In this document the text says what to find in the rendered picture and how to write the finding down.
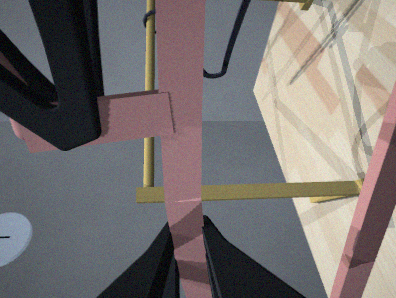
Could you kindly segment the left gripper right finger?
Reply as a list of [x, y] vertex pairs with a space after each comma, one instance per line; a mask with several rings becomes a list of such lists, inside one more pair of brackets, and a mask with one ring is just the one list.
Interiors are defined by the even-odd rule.
[[207, 215], [203, 220], [212, 298], [306, 298], [227, 241]]

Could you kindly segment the olive-yellow wooden hanger rack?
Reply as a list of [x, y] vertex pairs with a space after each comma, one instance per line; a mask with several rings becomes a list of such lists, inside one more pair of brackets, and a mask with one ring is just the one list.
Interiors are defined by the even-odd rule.
[[[314, 0], [297, 2], [307, 10]], [[147, 18], [145, 91], [155, 90], [155, 14]], [[310, 203], [360, 195], [365, 178], [355, 181], [201, 185], [201, 201], [309, 197]], [[324, 197], [329, 196], [329, 197]], [[165, 203], [164, 187], [154, 187], [154, 137], [144, 138], [144, 186], [136, 187], [136, 202]]]

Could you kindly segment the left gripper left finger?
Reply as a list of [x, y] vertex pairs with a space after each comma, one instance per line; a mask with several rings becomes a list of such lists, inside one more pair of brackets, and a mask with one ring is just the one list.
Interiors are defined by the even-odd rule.
[[180, 298], [168, 221], [149, 248], [96, 298]]

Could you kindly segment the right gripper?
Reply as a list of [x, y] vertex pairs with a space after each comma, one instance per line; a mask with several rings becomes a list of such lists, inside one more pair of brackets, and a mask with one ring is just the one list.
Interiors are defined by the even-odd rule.
[[68, 151], [102, 133], [97, 97], [104, 96], [104, 85], [97, 0], [28, 1], [54, 84], [0, 29], [1, 53], [28, 84], [0, 64], [0, 112]]

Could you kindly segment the black clothes hanger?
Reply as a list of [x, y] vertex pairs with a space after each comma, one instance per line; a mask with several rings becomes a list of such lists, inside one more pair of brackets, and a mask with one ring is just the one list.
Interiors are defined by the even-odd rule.
[[[226, 74], [226, 71], [227, 71], [227, 68], [228, 68], [228, 64], [229, 64], [229, 60], [230, 60], [230, 57], [231, 57], [231, 53], [232, 53], [232, 50], [233, 50], [237, 35], [239, 33], [241, 24], [243, 22], [243, 19], [244, 19], [244, 16], [245, 16], [245, 13], [247, 11], [247, 8], [249, 6], [250, 1], [251, 0], [242, 0], [242, 2], [241, 2], [240, 8], [238, 10], [237, 17], [236, 17], [236, 20], [235, 20], [235, 23], [234, 23], [234, 26], [233, 26], [233, 29], [232, 29], [232, 32], [231, 32], [231, 35], [230, 35], [230, 38], [229, 38], [229, 41], [228, 41], [228, 45], [227, 45], [227, 49], [226, 49], [226, 52], [225, 52], [225, 56], [224, 56], [224, 60], [223, 60], [221, 71], [219, 73], [216, 73], [216, 74], [209, 74], [203, 68], [203, 77], [213, 79], [213, 78], [222, 77], [222, 76], [224, 76]], [[143, 24], [144, 24], [145, 28], [146, 28], [146, 25], [147, 25], [147, 18], [150, 15], [152, 15], [152, 14], [156, 14], [156, 11], [155, 10], [150, 10], [149, 12], [147, 12], [144, 15]]]

